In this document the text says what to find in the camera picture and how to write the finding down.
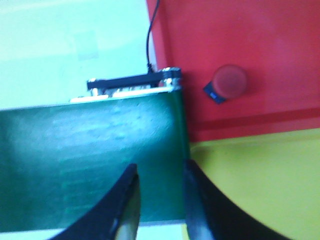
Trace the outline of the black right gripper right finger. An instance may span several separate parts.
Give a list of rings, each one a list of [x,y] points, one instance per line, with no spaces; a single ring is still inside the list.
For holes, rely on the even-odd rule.
[[[233,203],[192,159],[184,162],[183,199],[191,240],[287,239]]]

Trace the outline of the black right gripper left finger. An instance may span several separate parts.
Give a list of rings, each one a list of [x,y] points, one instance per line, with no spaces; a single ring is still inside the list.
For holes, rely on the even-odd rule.
[[[139,174],[127,166],[107,194],[52,240],[135,240],[139,227]]]

